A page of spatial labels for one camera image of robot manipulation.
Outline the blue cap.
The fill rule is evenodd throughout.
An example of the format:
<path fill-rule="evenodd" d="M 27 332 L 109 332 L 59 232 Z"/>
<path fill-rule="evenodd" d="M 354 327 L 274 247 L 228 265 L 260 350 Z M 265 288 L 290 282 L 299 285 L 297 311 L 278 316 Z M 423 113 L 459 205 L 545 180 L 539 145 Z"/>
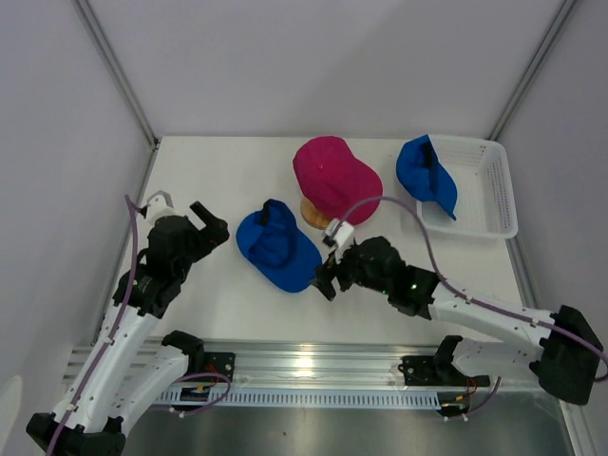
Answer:
<path fill-rule="evenodd" d="M 278 289 L 297 294 L 306 290 L 322 263 L 314 243 L 298 228 L 287 204 L 267 199 L 237 228 L 241 254 Z"/>
<path fill-rule="evenodd" d="M 452 220 L 456 220 L 457 186 L 439 162 L 429 135 L 403 145 L 396 161 L 395 173 L 398 181 L 414 199 L 435 202 Z"/>

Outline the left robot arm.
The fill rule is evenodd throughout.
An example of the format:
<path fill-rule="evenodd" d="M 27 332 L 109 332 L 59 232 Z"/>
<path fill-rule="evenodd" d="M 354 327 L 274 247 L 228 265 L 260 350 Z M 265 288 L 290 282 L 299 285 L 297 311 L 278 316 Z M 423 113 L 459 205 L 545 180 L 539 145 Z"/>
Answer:
<path fill-rule="evenodd" d="M 147 246 L 132 249 L 130 269 L 118 282 L 99 337 L 64 398 L 29 419 L 26 432 L 47 455 L 119 455 L 132 428 L 170 386 L 201 380 L 232 386 L 229 374 L 211 366 L 203 341 L 181 331 L 166 335 L 153 360 L 126 376 L 191 267 L 229 238 L 226 221 L 198 201 L 190 209 L 201 228 L 165 197 L 153 197 L 144 207 L 129 202 L 127 208 L 133 232 L 136 217 L 150 223 Z"/>

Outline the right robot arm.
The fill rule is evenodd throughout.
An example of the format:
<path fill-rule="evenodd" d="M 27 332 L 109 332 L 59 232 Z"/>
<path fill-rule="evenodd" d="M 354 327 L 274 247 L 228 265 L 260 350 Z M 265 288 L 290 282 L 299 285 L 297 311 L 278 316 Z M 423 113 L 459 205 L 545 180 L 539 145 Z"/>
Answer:
<path fill-rule="evenodd" d="M 352 286 L 384 295 L 397 312 L 460 325 L 490 336 L 488 343 L 448 336 L 433 359 L 434 375 L 453 384 L 462 377 L 531 377 L 550 395 L 586 405 L 597 383 L 603 347 L 583 314 L 509 309 L 466 294 L 436 271 L 408 265 L 384 237 L 358 243 L 325 236 L 330 252 L 314 270 L 312 284 L 328 300 Z"/>

